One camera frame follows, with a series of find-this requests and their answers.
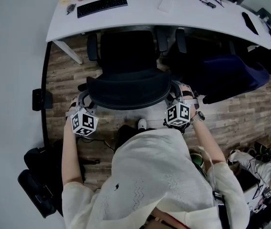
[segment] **white shirt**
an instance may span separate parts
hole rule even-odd
[[[246,228],[249,209],[233,172],[218,163],[214,173],[231,228]],[[101,191],[94,194],[80,183],[68,183],[62,206],[68,229],[139,229],[155,207],[191,229],[221,228],[212,188],[174,129],[147,131],[128,140],[115,153],[112,176]]]

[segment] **person's right arm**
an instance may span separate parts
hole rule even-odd
[[[219,162],[225,163],[226,158],[206,125],[202,121],[196,121],[194,122],[193,127],[200,146],[202,146],[205,151],[210,155],[213,164]],[[208,170],[211,167],[209,158],[207,157],[205,152],[202,152],[202,157],[205,163],[206,170]]]

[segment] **white desk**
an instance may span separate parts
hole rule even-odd
[[[199,0],[174,0],[169,13],[158,10],[162,0],[127,0],[128,6],[110,9],[77,18],[75,9],[66,15],[66,5],[58,4],[51,20],[46,41],[53,41],[76,62],[82,59],[60,39],[88,31],[134,25],[172,25],[201,28],[236,36],[257,45],[271,49],[271,36],[266,25],[250,11],[239,5],[223,0],[224,8],[217,5],[212,9]],[[77,6],[88,2],[78,2]],[[245,24],[242,12],[251,18],[259,35],[254,34]]]

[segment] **chair armrest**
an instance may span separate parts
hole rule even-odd
[[[83,84],[78,86],[78,91],[83,92],[85,90],[87,90],[87,84],[86,83],[83,83]]]
[[[168,49],[168,42],[166,38],[166,33],[160,26],[154,27],[154,32],[156,36],[156,41],[158,45],[158,51],[159,52],[165,52]]]
[[[87,39],[87,55],[90,61],[96,61],[99,59],[98,56],[98,43],[97,43],[97,35],[91,34]]]
[[[177,29],[175,31],[175,41],[177,43],[179,52],[186,53],[185,33],[183,29]]]
[[[229,43],[230,54],[236,55],[234,43],[231,40],[229,40],[228,43]]]

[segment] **navy blue cloth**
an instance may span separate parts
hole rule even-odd
[[[183,82],[205,95],[204,104],[216,103],[253,91],[269,81],[267,70],[259,63],[246,65],[236,55],[221,55],[187,67]]]

